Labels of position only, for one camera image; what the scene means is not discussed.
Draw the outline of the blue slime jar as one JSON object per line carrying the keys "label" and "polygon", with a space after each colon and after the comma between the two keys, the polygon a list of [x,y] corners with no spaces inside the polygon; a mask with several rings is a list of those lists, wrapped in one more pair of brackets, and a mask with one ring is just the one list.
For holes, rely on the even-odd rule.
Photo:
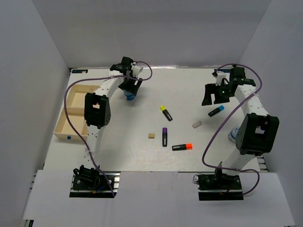
{"label": "blue slime jar", "polygon": [[124,95],[127,101],[131,101],[135,99],[135,95],[130,91],[124,90]]}
{"label": "blue slime jar", "polygon": [[236,126],[234,127],[228,134],[228,140],[232,143],[235,143],[236,142],[236,138],[237,138],[237,135],[238,135],[238,132],[239,132],[239,127]]}

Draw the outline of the blue cap highlighter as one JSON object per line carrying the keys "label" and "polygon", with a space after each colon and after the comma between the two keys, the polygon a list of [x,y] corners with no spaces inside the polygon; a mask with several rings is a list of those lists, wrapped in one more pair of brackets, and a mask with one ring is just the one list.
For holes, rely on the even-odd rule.
{"label": "blue cap highlighter", "polygon": [[219,112],[221,112],[222,110],[224,110],[224,106],[223,106],[223,105],[221,105],[221,106],[215,108],[214,110],[212,110],[211,112],[209,112],[209,113],[208,113],[208,116],[209,116],[209,117],[213,117],[213,116],[215,116],[216,114],[218,114]]}

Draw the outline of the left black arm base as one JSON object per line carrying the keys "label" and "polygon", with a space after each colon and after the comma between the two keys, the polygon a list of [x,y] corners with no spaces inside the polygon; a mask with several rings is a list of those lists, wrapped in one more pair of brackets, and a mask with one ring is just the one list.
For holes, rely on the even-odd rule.
{"label": "left black arm base", "polygon": [[119,172],[100,173],[94,168],[73,169],[70,198],[114,198],[120,182]]}

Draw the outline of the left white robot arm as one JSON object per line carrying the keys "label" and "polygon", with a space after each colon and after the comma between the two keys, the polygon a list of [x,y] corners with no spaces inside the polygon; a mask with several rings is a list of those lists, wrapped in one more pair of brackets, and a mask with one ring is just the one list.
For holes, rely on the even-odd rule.
{"label": "left white robot arm", "polygon": [[105,127],[111,119],[110,98],[119,88],[124,92],[126,100],[133,100],[141,85],[138,75],[143,68],[129,57],[123,57],[118,64],[111,66],[107,79],[93,93],[85,95],[84,119],[87,124],[88,148],[85,150],[83,165],[85,168],[95,168],[98,163],[101,138]]}

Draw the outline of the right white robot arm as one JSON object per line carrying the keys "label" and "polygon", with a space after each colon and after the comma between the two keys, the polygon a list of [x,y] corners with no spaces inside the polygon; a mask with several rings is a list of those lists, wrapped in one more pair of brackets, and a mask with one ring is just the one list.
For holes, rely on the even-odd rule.
{"label": "right white robot arm", "polygon": [[214,176],[214,184],[221,189],[231,183],[232,176],[245,172],[244,166],[248,162],[272,150],[279,127],[279,119],[265,110],[258,97],[261,88],[253,79],[246,77],[245,69],[244,65],[234,64],[229,70],[228,83],[224,82],[226,75],[215,69],[212,75],[216,82],[205,86],[203,106],[227,103],[231,97],[239,102],[222,124],[226,124],[238,109],[244,115],[234,151],[216,166],[221,172]]}

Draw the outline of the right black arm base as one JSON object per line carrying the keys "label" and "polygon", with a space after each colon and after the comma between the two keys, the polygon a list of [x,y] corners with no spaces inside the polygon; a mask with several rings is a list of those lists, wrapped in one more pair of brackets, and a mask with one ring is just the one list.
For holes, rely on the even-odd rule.
{"label": "right black arm base", "polygon": [[233,180],[215,178],[215,174],[196,174],[193,183],[198,185],[199,201],[242,201],[240,177]]}

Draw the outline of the grey white eraser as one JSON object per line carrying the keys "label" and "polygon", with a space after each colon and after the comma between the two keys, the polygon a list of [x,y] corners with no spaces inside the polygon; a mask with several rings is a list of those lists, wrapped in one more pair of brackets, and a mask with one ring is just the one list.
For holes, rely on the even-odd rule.
{"label": "grey white eraser", "polygon": [[202,125],[202,122],[201,121],[197,121],[196,123],[192,124],[192,127],[195,129],[195,128],[201,126],[201,125]]}

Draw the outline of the yellow cap highlighter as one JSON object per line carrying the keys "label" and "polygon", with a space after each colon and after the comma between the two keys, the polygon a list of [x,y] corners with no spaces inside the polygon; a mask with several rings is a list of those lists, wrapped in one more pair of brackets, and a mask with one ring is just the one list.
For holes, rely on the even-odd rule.
{"label": "yellow cap highlighter", "polygon": [[164,114],[164,116],[167,118],[167,120],[170,122],[173,120],[173,118],[171,117],[170,113],[168,112],[168,110],[166,109],[165,106],[161,106],[160,107],[161,112]]}

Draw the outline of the small tan eraser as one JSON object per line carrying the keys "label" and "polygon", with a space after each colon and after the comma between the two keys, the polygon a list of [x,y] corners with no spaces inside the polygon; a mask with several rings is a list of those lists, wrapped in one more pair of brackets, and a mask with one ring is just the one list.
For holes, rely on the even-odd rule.
{"label": "small tan eraser", "polygon": [[155,138],[155,134],[149,133],[148,138],[149,138],[149,139],[154,139],[154,138]]}

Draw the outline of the purple cap highlighter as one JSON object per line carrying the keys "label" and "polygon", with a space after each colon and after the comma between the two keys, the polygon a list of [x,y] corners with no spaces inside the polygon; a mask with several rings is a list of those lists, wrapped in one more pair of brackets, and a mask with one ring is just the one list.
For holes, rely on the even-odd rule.
{"label": "purple cap highlighter", "polygon": [[168,129],[166,127],[162,128],[162,146],[167,147],[168,145]]}

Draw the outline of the orange cap highlighter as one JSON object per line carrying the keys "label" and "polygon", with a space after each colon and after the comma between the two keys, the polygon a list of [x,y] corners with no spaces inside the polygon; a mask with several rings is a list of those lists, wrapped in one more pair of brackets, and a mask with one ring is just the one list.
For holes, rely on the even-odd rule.
{"label": "orange cap highlighter", "polygon": [[193,148],[193,145],[191,143],[172,146],[173,151],[191,150],[192,148]]}

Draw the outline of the wooden compartment tray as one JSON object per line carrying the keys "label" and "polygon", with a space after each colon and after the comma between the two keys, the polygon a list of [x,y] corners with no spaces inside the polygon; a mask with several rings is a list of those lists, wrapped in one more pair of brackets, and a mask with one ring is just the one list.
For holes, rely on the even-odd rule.
{"label": "wooden compartment tray", "polygon": [[[84,139],[86,139],[88,135],[87,125],[84,119],[85,95],[95,92],[97,88],[98,85],[74,85],[67,95],[66,106],[68,117],[74,128]],[[53,134],[63,140],[81,140],[68,123],[64,110],[61,112]]]}

